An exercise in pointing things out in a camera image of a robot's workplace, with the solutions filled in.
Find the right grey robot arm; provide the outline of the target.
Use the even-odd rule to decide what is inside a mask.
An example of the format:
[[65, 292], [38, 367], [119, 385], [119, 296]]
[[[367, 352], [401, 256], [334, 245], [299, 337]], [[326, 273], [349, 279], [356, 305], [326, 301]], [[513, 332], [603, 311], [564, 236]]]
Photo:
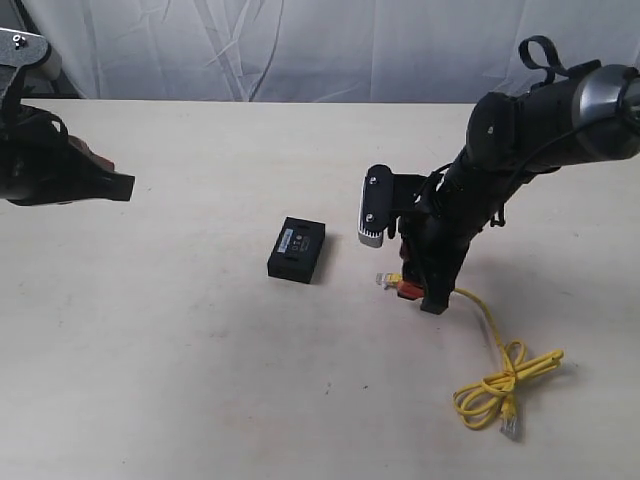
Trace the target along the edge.
[[455, 160], [426, 177], [401, 215], [399, 297], [439, 315], [470, 243], [505, 223], [504, 206], [539, 175], [639, 153], [639, 72], [601, 66], [520, 97], [489, 93], [472, 110]]

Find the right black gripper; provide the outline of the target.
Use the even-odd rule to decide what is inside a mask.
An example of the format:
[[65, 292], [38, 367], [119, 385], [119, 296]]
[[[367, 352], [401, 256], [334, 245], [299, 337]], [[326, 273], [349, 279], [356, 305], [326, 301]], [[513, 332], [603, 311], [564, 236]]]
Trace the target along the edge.
[[441, 315], [449, 308], [470, 243], [485, 226], [502, 227], [506, 174], [457, 160], [430, 176], [422, 190], [424, 210], [401, 221], [402, 260], [398, 296], [422, 298], [420, 310]]

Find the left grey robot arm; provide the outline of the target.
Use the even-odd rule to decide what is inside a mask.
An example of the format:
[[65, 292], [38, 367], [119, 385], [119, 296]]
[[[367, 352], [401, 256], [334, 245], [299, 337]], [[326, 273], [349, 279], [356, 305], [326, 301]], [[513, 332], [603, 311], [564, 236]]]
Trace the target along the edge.
[[25, 77], [1, 69], [1, 198], [17, 206], [128, 202], [135, 178], [71, 135], [58, 115], [22, 104]]

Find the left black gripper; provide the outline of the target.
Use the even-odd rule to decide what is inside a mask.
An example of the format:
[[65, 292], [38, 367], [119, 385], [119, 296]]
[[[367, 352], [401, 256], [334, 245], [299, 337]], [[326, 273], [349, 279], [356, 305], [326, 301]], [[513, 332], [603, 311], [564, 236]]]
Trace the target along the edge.
[[129, 202], [135, 177], [114, 171], [52, 112], [22, 105], [13, 121], [1, 122], [1, 198], [14, 205]]

